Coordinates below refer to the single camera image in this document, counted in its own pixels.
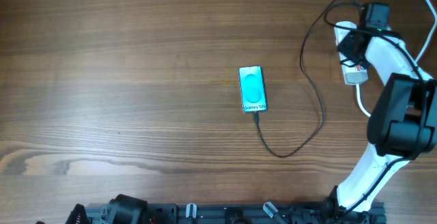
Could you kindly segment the blue Galaxy smartphone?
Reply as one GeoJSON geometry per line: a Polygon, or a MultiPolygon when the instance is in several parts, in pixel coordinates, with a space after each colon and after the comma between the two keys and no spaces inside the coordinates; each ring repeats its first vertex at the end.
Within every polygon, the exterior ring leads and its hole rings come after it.
{"type": "Polygon", "coordinates": [[[238,74],[243,111],[245,113],[266,111],[268,106],[262,67],[241,67],[238,74]]]}

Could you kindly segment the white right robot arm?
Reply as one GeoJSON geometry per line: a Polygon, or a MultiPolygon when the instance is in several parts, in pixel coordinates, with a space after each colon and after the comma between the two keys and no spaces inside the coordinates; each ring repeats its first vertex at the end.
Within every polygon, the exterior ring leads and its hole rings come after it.
{"type": "Polygon", "coordinates": [[[436,146],[436,80],[391,31],[389,12],[385,3],[366,3],[358,26],[334,26],[340,64],[361,70],[373,66],[384,84],[369,116],[365,153],[337,187],[337,203],[346,214],[368,211],[397,170],[436,146]]]}

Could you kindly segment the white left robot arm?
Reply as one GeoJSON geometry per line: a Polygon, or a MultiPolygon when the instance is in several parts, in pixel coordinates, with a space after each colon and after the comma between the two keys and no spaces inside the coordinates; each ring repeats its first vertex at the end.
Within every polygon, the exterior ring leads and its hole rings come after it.
{"type": "Polygon", "coordinates": [[[103,206],[86,208],[81,204],[75,205],[66,224],[148,224],[150,220],[146,201],[120,194],[103,206]]]}

